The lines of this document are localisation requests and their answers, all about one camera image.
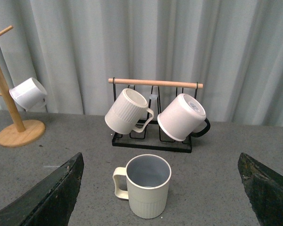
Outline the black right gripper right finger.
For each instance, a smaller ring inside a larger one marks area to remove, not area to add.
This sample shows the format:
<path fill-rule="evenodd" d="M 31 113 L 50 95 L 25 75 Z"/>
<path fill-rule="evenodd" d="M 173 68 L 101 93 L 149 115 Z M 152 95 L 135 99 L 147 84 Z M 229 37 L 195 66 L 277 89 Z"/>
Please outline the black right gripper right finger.
<path fill-rule="evenodd" d="M 238 160 L 241 181 L 261 226 L 283 226 L 283 176 L 246 153 Z"/>

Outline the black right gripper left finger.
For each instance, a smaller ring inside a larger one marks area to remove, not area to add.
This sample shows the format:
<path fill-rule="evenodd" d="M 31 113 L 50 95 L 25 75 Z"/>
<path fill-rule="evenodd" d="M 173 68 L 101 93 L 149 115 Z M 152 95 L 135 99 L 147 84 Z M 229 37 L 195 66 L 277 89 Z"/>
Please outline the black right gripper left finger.
<path fill-rule="evenodd" d="M 33 188 L 0 210 L 0 226 L 66 226 L 84 169 L 77 153 Z"/>

